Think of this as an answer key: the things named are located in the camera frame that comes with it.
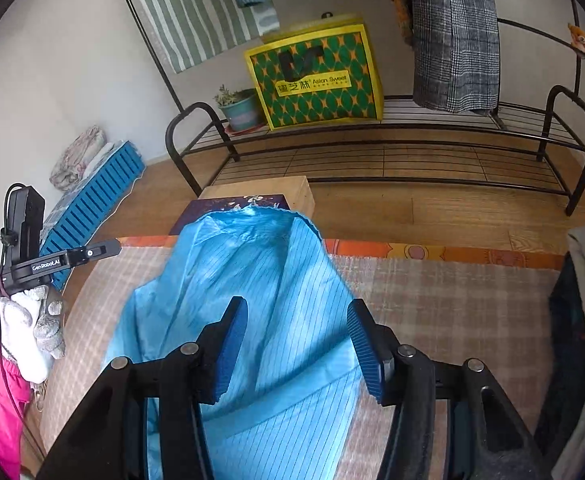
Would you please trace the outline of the left white gloved hand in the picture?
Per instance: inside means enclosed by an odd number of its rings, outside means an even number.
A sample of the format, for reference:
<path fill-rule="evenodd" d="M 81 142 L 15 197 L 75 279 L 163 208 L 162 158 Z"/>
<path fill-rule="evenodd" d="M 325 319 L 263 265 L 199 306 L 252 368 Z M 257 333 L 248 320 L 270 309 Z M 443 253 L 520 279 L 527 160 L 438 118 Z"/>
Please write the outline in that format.
<path fill-rule="evenodd" d="M 45 382 L 65 356 L 64 309 L 60 293 L 50 285 L 0 298 L 2 356 L 31 384 Z"/>

